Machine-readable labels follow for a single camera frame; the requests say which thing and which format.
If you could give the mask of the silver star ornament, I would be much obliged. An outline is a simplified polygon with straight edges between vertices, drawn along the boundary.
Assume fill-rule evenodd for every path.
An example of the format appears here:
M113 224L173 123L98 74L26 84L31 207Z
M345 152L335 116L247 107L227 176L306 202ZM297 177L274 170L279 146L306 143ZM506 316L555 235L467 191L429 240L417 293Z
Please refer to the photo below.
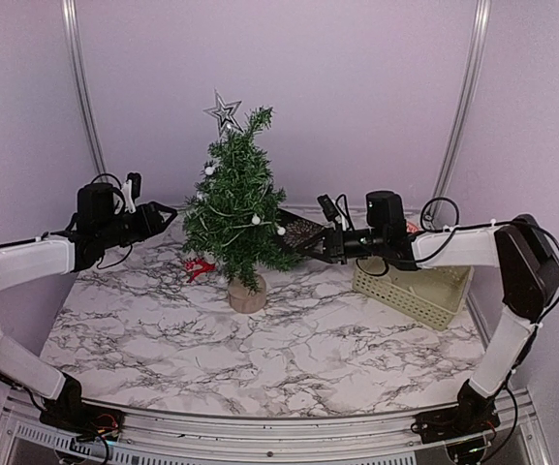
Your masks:
M211 108L205 108L203 112L215 120L219 140L230 133L243 132L242 126L236 119L241 105L241 101L227 102L217 89L214 90L214 105Z

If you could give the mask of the small green christmas tree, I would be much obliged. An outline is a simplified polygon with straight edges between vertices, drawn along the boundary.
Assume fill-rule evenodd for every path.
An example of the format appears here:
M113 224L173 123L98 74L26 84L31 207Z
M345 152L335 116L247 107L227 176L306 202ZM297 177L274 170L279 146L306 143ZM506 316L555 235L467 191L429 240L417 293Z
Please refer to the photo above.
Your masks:
M227 280L252 293L259 289L259 267L286 272L302 262L276 242L286 193L274 186L267 152L256 143L272 116L273 108L256 108L243 129L228 129L208 146L203 178L183 219L183 250L214 259Z

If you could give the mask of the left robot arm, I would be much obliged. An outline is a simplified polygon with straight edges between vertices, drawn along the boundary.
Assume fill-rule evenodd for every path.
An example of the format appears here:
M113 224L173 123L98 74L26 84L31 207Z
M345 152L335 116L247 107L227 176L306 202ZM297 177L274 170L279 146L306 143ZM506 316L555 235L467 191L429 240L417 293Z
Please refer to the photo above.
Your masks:
M130 249L163 233L177 210L156 201L138 203L139 196L140 176L135 172L120 184L93 180L78 190L67 227L0 244L0 295L73 276L98 264L112 248ZM42 397L45 411L72 431L84 430L91 422L80 382L40 359L1 326L0 378Z

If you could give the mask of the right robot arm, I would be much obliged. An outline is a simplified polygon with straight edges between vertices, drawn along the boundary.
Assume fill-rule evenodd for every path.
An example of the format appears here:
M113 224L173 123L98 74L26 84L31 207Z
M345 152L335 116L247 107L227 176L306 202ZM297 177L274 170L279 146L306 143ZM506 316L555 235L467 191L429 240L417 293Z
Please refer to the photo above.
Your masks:
M366 195L364 229L342 227L329 196L318 202L329 224L294 239L300 254L329 264L379 257L403 271L440 266L490 266L501 273L503 309L485 355L457 396L449 425L468 434L482 423L494 400L531 350L545 316L559 302L559 243L530 214L480 225L455 224L410 233L401 197L392 191Z

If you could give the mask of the red reindeer ornament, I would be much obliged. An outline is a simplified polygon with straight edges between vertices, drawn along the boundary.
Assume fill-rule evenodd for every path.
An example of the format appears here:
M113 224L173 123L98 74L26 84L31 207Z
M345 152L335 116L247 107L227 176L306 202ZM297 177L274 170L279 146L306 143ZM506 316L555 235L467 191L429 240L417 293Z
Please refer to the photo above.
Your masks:
M187 282L192 283L198 277L216 270L216 264L203 258L195 258L184 262L184 269L188 276Z

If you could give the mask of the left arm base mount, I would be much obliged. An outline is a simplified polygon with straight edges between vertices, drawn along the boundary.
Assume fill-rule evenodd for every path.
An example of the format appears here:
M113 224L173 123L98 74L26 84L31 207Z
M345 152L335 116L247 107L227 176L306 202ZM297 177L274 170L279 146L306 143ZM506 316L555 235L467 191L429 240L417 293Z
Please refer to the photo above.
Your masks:
M65 374L61 392L54 399L44 401L40 422L80 434L118 434L124 414L121 410L87 404L82 400L81 384Z

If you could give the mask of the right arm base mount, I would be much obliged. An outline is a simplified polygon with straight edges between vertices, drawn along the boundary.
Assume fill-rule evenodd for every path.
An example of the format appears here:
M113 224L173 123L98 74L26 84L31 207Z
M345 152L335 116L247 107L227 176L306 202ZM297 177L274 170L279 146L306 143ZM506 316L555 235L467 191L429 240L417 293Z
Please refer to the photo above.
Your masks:
M411 431L423 444L482 433L500 425L495 413L495 395L483 397L466 381L457 394L457 404L415 415Z

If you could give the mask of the white ball string lights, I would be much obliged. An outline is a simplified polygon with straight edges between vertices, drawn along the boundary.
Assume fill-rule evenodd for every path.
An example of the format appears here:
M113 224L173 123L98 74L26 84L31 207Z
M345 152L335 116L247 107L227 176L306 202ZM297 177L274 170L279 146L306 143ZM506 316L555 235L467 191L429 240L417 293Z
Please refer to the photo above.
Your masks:
M238 279L255 292L259 264L285 263L272 244L284 199L267 162L206 163L185 210L184 250L211 257L227 279Z

